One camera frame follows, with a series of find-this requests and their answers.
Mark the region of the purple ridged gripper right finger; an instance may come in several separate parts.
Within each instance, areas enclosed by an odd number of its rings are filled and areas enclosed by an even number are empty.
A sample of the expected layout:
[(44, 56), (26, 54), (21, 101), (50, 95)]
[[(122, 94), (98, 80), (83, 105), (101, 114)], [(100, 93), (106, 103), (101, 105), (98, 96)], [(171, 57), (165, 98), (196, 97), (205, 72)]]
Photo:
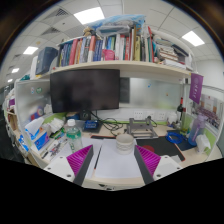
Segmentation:
[(138, 163), (144, 183), (152, 183), (154, 181), (153, 175), (161, 157), (139, 145), (136, 145), (134, 148), (134, 156)]

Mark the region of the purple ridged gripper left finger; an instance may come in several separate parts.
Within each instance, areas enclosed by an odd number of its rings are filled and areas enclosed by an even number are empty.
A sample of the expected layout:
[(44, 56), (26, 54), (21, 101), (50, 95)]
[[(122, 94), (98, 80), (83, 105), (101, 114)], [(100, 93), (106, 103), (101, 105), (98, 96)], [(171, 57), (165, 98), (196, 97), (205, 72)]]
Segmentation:
[(67, 157), (67, 161), (75, 175), (74, 184), (81, 186), (93, 157), (93, 146), (89, 145)]

